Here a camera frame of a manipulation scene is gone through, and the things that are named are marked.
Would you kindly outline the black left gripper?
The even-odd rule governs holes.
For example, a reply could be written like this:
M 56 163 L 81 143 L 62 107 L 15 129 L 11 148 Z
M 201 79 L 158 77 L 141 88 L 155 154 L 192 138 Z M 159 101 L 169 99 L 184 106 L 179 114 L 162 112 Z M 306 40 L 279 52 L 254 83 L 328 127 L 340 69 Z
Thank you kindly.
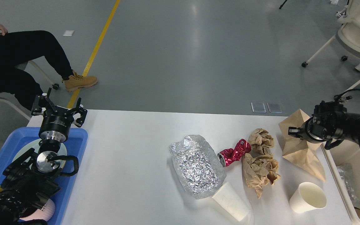
M 81 105 L 82 98 L 78 98 L 74 108 L 59 116 L 57 106 L 49 98 L 51 91 L 52 88 L 49 88 L 47 93 L 35 96 L 31 115 L 43 116 L 38 134 L 42 140 L 52 139 L 63 143 L 68 139 L 71 124 L 82 127 L 88 111 Z

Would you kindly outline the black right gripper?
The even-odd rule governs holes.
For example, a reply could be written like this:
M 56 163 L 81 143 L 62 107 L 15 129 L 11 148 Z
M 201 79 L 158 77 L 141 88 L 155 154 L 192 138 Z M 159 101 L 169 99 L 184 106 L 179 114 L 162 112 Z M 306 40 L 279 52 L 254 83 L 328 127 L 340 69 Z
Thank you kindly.
M 326 128 L 321 124 L 316 124 L 314 118 L 311 117 L 304 122 L 302 127 L 288 127 L 288 135 L 310 143 L 320 143 L 325 141 Z

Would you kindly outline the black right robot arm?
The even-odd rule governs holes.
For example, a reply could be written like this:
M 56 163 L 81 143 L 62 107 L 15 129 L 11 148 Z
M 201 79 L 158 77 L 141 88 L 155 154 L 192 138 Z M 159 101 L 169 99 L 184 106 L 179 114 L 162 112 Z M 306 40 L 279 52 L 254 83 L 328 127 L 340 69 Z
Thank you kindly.
M 301 127 L 288 127 L 292 137 L 310 143 L 325 142 L 325 149 L 337 147 L 344 140 L 358 144 L 360 148 L 360 114 L 348 113 L 343 101 L 346 92 L 334 96 L 334 101 L 322 101 L 314 108 L 312 116 Z

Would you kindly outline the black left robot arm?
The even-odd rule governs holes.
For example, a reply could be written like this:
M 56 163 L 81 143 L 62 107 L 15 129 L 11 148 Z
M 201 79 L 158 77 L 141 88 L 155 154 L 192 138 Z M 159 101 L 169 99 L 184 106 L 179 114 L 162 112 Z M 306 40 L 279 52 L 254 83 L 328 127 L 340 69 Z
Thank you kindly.
M 2 173 L 0 225 L 16 225 L 30 208 L 41 209 L 61 189 L 55 179 L 78 172 L 78 157 L 60 154 L 59 150 L 68 140 L 71 125 L 81 127 L 88 111 L 81 105 L 81 98 L 71 109 L 56 106 L 49 98 L 50 92 L 36 95 L 31 111 L 33 116 L 43 116 L 39 149 L 29 148 Z

